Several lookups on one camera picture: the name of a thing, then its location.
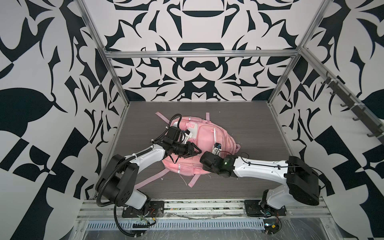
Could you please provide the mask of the pink student backpack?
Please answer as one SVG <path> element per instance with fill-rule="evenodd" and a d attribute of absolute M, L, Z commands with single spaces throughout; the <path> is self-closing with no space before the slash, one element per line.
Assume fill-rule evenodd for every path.
<path fill-rule="evenodd" d="M 193 136 L 187 142 L 195 143 L 198 148 L 202 150 L 202 153 L 212 153 L 215 143 L 220 143 L 222 145 L 222 151 L 219 153 L 220 157 L 224 157 L 227 154 L 234 155 L 241 148 L 224 128 L 210 121 L 209 113 L 206 113 L 205 119 L 198 117 L 182 117 L 180 129 L 184 131 L 189 130 L 193 133 Z M 174 172 L 181 176 L 192 176 L 192 180 L 188 183 L 188 186 L 192 188 L 201 175 L 209 173 L 203 170 L 203 165 L 200 163 L 201 156 L 202 154 L 191 158 L 178 158 L 176 155 L 172 154 L 162 160 L 165 167 L 164 170 L 136 184 L 135 189 L 140 189 L 145 185 L 162 178 L 168 172 Z"/>

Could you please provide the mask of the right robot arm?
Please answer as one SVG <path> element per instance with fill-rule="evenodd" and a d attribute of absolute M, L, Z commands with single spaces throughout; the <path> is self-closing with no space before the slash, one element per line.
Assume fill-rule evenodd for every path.
<path fill-rule="evenodd" d="M 301 203 L 318 206 L 320 203 L 319 174 L 298 157 L 286 161 L 261 161 L 242 156 L 205 152 L 200 159 L 203 170 L 225 178 L 256 178 L 280 185 L 263 193 L 260 206 L 280 210 L 287 204 Z"/>

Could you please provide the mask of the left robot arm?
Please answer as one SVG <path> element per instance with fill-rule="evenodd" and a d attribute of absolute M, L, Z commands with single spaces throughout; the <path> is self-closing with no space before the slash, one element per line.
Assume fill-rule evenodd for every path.
<path fill-rule="evenodd" d="M 150 147 L 125 157 L 113 156 L 95 187 L 97 206 L 115 205 L 137 210 L 146 209 L 150 198 L 135 188 L 138 174 L 172 154 L 181 158 L 200 154 L 202 151 L 190 142 L 194 135 L 196 131 L 171 126 L 161 137 L 152 140 Z"/>

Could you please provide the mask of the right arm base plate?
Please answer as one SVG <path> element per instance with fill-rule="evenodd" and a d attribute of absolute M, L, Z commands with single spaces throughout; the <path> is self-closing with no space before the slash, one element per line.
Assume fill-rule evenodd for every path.
<path fill-rule="evenodd" d="M 287 209 L 283 206 L 280 209 L 274 209 L 268 205 L 262 205 L 262 200 L 244 200 L 245 211 L 248 217 L 269 218 L 276 216 L 286 216 Z"/>

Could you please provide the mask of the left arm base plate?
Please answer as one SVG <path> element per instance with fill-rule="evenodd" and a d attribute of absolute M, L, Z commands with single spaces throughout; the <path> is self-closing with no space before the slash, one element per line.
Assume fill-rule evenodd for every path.
<path fill-rule="evenodd" d="M 157 215 L 162 215 L 164 213 L 164 208 L 164 201 L 149 201 L 146 202 L 141 209 L 135 209 L 131 206 L 124 207 L 122 217 L 136 218 L 139 216 L 144 216 L 148 218 L 155 218 Z"/>

